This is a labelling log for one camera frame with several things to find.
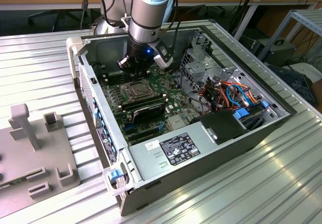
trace blue cable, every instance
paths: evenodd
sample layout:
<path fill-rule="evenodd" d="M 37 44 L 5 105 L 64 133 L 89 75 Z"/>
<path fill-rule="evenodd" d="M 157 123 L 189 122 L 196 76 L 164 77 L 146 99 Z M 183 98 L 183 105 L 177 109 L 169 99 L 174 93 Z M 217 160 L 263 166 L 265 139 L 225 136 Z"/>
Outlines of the blue cable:
<path fill-rule="evenodd" d="M 237 85 L 233 85 L 233 86 L 237 87 L 237 88 L 241 91 L 241 93 L 242 93 L 242 94 L 243 94 L 243 96 L 245 97 L 245 99 L 246 99 L 246 101 L 248 102 L 248 104 L 250 104 L 250 105 L 252 105 L 252 104 L 253 104 L 253 103 L 252 103 L 252 101 L 251 101 L 251 99 L 249 99 L 249 97 L 245 94 L 245 92 L 244 92 L 243 88 L 241 88 L 240 86 L 237 86 Z"/>
<path fill-rule="evenodd" d="M 241 91 L 241 93 L 243 94 L 245 100 L 248 102 L 249 105 L 252 105 L 253 103 L 251 102 L 251 100 L 248 98 L 248 96 L 245 94 L 244 90 L 240 87 L 240 86 L 237 86 L 237 85 L 230 85 L 228 86 L 227 88 L 227 97 L 228 99 L 232 102 L 232 103 L 235 103 L 237 106 L 239 106 L 239 108 L 241 107 L 240 104 L 236 101 L 234 101 L 231 97 L 230 97 L 230 93 L 229 93 L 229 88 L 230 87 L 236 87 L 237 89 L 239 89 Z"/>
<path fill-rule="evenodd" d="M 228 99 L 232 102 L 232 103 L 235 103 L 239 108 L 240 108 L 240 104 L 238 103 L 238 102 L 235 102 L 231 97 L 230 97 L 230 93 L 229 93 L 229 88 L 230 87 L 232 87 L 232 85 L 231 86 L 229 86 L 228 88 L 227 88 L 227 91 L 226 91 L 226 93 L 227 93 L 227 97 L 228 97 Z"/>

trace motherboard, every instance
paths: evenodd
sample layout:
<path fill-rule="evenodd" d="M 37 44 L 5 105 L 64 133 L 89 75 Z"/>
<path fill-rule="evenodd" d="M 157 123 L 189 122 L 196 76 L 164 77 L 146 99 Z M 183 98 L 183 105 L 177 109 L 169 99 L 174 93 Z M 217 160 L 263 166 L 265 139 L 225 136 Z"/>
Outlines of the motherboard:
<path fill-rule="evenodd" d="M 129 145 L 184 127 L 201 115 L 182 92 L 178 72 L 149 69 L 142 80 L 110 86 L 100 82 Z"/>

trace blue connector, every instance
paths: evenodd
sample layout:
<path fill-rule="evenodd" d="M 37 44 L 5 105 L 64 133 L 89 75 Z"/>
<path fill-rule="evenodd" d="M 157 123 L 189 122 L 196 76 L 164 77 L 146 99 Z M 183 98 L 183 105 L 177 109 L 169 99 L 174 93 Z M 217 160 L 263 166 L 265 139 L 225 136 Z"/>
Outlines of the blue connector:
<path fill-rule="evenodd" d="M 240 108 L 235 111 L 234 115 L 237 119 L 241 119 L 242 117 L 249 115 L 249 112 L 245 108 Z"/>
<path fill-rule="evenodd" d="M 121 178 L 123 176 L 123 171 L 121 169 L 116 169 L 116 170 L 112 170 L 111 172 L 109 172 L 109 178 L 111 181 L 114 181 L 118 178 Z"/>
<path fill-rule="evenodd" d="M 270 104 L 267 101 L 262 101 L 262 105 L 263 107 L 268 108 Z"/>

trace office chair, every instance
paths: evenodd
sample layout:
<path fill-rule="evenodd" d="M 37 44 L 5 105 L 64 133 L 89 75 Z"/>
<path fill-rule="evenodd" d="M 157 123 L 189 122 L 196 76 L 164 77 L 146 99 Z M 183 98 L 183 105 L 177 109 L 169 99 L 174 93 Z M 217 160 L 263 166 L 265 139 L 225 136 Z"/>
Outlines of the office chair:
<path fill-rule="evenodd" d="M 55 32 L 59 22 L 61 19 L 65 19 L 65 17 L 69 17 L 77 22 L 80 23 L 80 18 L 76 17 L 74 14 L 72 14 L 71 12 L 80 12 L 82 11 L 81 9 L 63 9 L 63 10 L 49 10 L 49 11 L 44 11 L 44 12 L 40 12 L 40 13 L 36 13 L 33 15 L 29 15 L 28 16 L 28 24 L 29 25 L 34 25 L 34 19 L 41 17 L 41 16 L 48 16 L 48 15 L 53 15 L 53 14 L 57 14 L 55 23 L 52 27 L 52 32 Z"/>

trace white sticker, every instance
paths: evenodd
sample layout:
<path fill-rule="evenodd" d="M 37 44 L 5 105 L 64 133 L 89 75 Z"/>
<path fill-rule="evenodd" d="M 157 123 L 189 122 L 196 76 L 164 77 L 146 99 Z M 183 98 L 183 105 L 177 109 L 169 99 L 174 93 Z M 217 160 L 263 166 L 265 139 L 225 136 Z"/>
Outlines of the white sticker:
<path fill-rule="evenodd" d="M 154 140 L 145 144 L 147 150 L 152 150 L 156 147 L 160 147 L 159 140 Z"/>

